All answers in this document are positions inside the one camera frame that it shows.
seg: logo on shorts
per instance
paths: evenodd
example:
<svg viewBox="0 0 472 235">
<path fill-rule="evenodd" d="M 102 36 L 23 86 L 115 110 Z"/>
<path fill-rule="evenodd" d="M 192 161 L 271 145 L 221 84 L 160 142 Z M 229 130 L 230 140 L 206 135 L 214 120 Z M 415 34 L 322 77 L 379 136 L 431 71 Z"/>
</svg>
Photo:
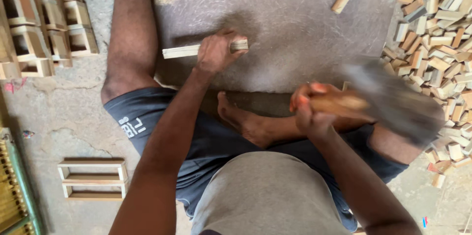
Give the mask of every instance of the logo on shorts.
<svg viewBox="0 0 472 235">
<path fill-rule="evenodd" d="M 143 132 L 144 130 L 146 130 L 146 127 L 143 127 L 143 128 L 136 131 L 136 129 L 143 126 L 143 123 L 141 122 L 141 120 L 139 118 L 136 118 L 136 121 L 138 122 L 138 124 L 136 124 L 135 126 L 133 126 L 132 124 L 129 123 L 129 118 L 128 117 L 123 117 L 121 120 L 118 121 L 118 123 L 121 124 L 121 129 L 123 129 L 123 131 L 125 131 L 128 138 L 132 138 L 133 136 L 135 136 L 135 135 Z"/>
</svg>

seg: dirt floor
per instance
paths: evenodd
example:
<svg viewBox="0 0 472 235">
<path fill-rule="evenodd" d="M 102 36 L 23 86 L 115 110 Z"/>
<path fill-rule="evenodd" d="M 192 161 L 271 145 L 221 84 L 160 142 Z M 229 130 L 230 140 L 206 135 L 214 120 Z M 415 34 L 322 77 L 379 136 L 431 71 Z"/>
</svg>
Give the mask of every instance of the dirt floor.
<svg viewBox="0 0 472 235">
<path fill-rule="evenodd" d="M 249 36 L 250 55 L 214 82 L 215 89 L 234 92 L 240 107 L 273 117 L 289 115 L 288 98 L 299 83 L 341 83 L 336 64 L 359 53 L 379 56 L 391 39 L 401 10 L 395 0 L 351 0 L 341 15 L 330 11 L 334 0 L 155 0 L 164 47 L 195 42 L 210 31 L 235 25 Z M 104 235 L 119 202 L 66 201 L 56 164 L 64 158 L 124 158 L 129 175 L 139 161 L 119 125 L 106 113 L 100 89 L 106 71 L 113 0 L 86 0 L 100 49 L 96 56 L 74 60 L 50 78 L 14 81 L 3 90 L 13 131 L 29 130 L 31 139 L 16 136 L 51 234 Z M 180 85 L 194 58 L 158 62 L 157 78 Z M 279 94 L 246 93 L 269 91 Z M 215 112 L 215 91 L 204 109 Z M 428 217 L 427 235 L 455 234 L 465 226 L 472 206 L 472 166 L 457 169 L 442 189 L 430 185 L 432 173 L 421 155 L 388 186 L 414 219 Z M 177 234 L 191 223 L 177 205 Z"/>
</svg>

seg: gray shirt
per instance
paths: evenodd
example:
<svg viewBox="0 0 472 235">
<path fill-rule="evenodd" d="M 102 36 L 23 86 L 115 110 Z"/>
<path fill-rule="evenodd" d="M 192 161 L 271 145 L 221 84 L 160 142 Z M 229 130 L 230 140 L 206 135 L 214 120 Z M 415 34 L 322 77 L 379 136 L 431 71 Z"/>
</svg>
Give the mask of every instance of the gray shirt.
<svg viewBox="0 0 472 235">
<path fill-rule="evenodd" d="M 230 160 L 197 205 L 192 235 L 350 235 L 319 173 L 290 155 L 260 151 Z"/>
</svg>

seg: person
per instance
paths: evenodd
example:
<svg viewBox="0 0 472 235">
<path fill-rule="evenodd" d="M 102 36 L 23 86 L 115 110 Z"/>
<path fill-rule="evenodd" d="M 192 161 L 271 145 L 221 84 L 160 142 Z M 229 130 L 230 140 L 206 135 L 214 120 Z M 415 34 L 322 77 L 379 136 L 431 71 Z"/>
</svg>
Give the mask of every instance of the person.
<svg viewBox="0 0 472 235">
<path fill-rule="evenodd" d="M 219 115 L 239 133 L 199 111 L 214 76 L 247 52 L 229 51 L 241 39 L 205 38 L 180 90 L 163 88 L 151 0 L 115 0 L 102 101 L 141 159 L 110 234 L 175 234 L 175 199 L 192 234 L 349 234 L 357 221 L 369 235 L 421 234 L 385 185 L 421 149 L 378 123 L 312 111 L 310 96 L 333 86 L 301 85 L 287 118 L 220 92 Z"/>
</svg>

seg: bare foot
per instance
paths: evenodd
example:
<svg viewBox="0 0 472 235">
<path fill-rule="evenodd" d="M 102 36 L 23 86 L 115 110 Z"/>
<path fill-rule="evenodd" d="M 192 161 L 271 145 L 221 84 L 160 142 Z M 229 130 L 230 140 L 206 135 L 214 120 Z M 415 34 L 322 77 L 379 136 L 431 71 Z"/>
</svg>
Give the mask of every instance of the bare foot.
<svg viewBox="0 0 472 235">
<path fill-rule="evenodd" d="M 258 147 L 267 148 L 272 143 L 273 140 L 265 129 L 270 118 L 231 105 L 224 91 L 218 93 L 218 114 L 223 120 L 233 125 L 245 139 Z"/>
</svg>

